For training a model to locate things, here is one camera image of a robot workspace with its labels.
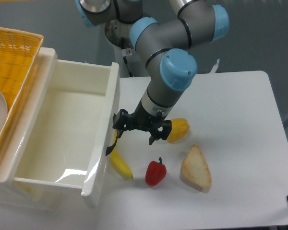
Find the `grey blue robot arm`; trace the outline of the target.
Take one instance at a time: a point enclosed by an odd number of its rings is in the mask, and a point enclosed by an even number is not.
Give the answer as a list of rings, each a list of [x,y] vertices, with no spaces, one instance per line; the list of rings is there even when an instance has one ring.
[[[228,33],[226,9],[205,0],[173,0],[176,19],[160,24],[144,15],[140,0],[78,0],[76,6],[87,26],[115,23],[118,47],[126,48],[129,39],[151,77],[135,111],[122,109],[113,116],[118,137],[137,129],[150,133],[149,143],[167,139],[171,122],[166,117],[197,74],[188,50]]]

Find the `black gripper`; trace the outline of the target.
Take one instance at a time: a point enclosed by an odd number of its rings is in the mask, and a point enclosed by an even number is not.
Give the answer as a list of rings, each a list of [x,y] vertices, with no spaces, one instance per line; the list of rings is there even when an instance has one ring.
[[[142,131],[149,131],[151,134],[149,138],[149,145],[152,145],[156,140],[166,140],[172,131],[172,122],[165,120],[166,116],[159,113],[152,115],[148,113],[140,101],[131,114],[125,109],[120,109],[117,114],[113,116],[113,128],[116,130],[116,138],[120,138],[124,131],[136,129]]]

